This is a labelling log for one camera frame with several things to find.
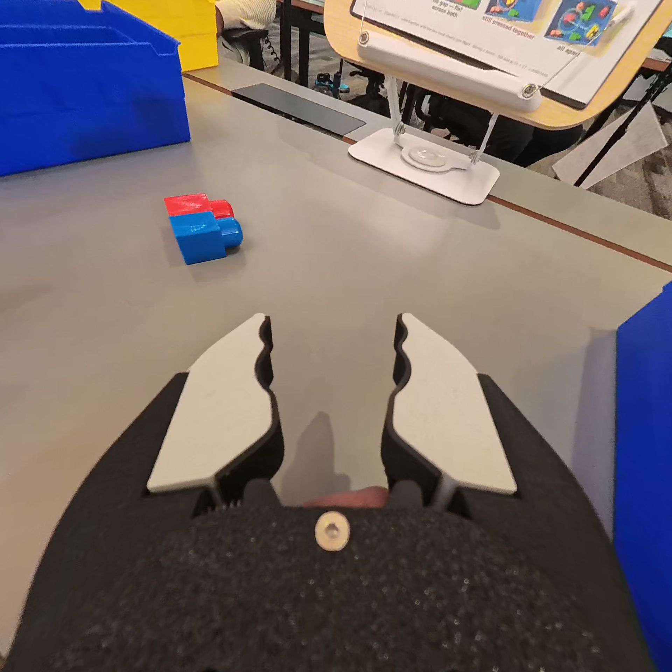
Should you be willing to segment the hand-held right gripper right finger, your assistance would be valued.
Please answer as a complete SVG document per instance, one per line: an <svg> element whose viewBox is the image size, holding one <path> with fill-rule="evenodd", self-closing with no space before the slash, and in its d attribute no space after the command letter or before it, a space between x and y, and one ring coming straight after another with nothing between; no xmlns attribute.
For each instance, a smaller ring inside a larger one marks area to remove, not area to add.
<svg viewBox="0 0 672 672"><path fill-rule="evenodd" d="M422 497L453 497L460 488L514 495L475 366L410 313L397 316L393 344L394 388L382 431L389 489L411 481Z"/></svg>

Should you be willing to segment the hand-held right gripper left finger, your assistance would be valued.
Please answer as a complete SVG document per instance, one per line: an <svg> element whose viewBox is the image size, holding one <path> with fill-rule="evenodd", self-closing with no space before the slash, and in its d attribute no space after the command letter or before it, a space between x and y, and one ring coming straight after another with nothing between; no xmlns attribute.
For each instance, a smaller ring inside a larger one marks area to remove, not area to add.
<svg viewBox="0 0 672 672"><path fill-rule="evenodd" d="M270 480L284 457L271 385L271 318L252 315L188 369L147 490L206 488L240 497L254 479Z"/></svg>

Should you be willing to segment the blue toy building block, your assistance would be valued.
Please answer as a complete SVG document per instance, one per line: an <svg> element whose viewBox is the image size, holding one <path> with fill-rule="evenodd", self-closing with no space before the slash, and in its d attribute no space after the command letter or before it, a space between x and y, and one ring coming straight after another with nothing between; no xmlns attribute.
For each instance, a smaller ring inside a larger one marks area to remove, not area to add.
<svg viewBox="0 0 672 672"><path fill-rule="evenodd" d="M243 242L242 228L233 217L217 219L213 212L197 212L170 216L169 220L187 265L223 259L229 249Z"/></svg>

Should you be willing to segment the red toy building block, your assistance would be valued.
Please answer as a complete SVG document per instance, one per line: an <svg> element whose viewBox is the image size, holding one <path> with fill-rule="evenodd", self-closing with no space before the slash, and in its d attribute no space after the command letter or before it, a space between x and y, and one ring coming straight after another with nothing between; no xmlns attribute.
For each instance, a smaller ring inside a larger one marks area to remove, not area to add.
<svg viewBox="0 0 672 672"><path fill-rule="evenodd" d="M211 200L205 193L165 197L163 201L170 217L207 212L211 212L216 220L235 217L233 208L227 200Z"/></svg>

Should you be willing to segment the blue plastic bin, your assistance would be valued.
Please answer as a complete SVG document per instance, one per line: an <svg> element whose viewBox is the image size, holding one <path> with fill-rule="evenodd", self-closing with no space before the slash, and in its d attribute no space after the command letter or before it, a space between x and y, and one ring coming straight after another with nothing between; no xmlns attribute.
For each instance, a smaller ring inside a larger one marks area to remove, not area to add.
<svg viewBox="0 0 672 672"><path fill-rule="evenodd" d="M671 283L617 330L614 544L651 658L671 670Z"/></svg>
<svg viewBox="0 0 672 672"><path fill-rule="evenodd" d="M105 1L2 1L1 176L189 142L178 45Z"/></svg>

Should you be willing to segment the white angled panel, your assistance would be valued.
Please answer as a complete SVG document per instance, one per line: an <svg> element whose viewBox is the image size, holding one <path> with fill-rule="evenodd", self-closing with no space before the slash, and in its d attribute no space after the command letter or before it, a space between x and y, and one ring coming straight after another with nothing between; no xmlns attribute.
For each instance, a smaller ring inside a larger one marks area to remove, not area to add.
<svg viewBox="0 0 672 672"><path fill-rule="evenodd" d="M552 165L555 176L574 185L628 117L628 113L622 114L560 158ZM656 108L651 103L645 104L630 122L623 137L616 141L581 183L581 188L593 187L621 169L667 148L669 143Z"/></svg>

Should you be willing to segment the black flat panel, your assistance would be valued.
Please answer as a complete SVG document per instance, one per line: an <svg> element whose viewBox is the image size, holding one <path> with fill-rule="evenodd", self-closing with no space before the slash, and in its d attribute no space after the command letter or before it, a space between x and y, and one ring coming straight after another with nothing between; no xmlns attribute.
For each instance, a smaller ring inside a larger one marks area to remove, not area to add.
<svg viewBox="0 0 672 672"><path fill-rule="evenodd" d="M283 118L339 137L365 126L363 120L265 83L233 89L231 95Z"/></svg>

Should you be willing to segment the printed instruction sheet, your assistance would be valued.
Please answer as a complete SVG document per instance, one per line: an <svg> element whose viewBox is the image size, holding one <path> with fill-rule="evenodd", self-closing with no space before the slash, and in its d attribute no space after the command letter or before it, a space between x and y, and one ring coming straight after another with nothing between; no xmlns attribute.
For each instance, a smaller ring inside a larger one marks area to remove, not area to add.
<svg viewBox="0 0 672 672"><path fill-rule="evenodd" d="M584 109L661 1L353 1L350 13L484 68L477 88Z"/></svg>

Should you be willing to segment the yellow plastic bin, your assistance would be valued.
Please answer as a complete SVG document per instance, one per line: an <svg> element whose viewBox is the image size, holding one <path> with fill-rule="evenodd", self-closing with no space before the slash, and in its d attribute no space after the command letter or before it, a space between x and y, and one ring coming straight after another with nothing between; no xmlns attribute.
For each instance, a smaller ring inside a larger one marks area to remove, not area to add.
<svg viewBox="0 0 672 672"><path fill-rule="evenodd" d="M216 67L219 62L213 1L112 1L176 39L183 72Z"/></svg>

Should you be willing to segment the wooden display board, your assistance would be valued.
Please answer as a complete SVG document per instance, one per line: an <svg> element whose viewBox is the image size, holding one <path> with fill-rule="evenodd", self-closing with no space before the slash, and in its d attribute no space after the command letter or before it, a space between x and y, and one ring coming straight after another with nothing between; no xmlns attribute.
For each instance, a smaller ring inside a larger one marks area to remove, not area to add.
<svg viewBox="0 0 672 672"><path fill-rule="evenodd" d="M324 5L324 29L327 39L337 54L346 61L405 81L417 88L451 97L545 130L562 130L576 126L599 116L616 103L630 87L657 40L671 23L671 2L662 1L592 100L582 110L542 95L538 95L537 108L523 110L507 105L500 94L492 95L483 88L465 89L456 75L453 75L451 80L438 79L429 71L426 64L414 64L410 61L407 51L418 60L434 56L446 67L463 66L468 73L472 72L473 67L386 29L365 24L366 31L371 36L387 40L388 45L392 46L393 53L386 57L385 62L378 62L368 52L361 53L358 45L362 22L350 14L350 4L349 1L326 1Z"/></svg>

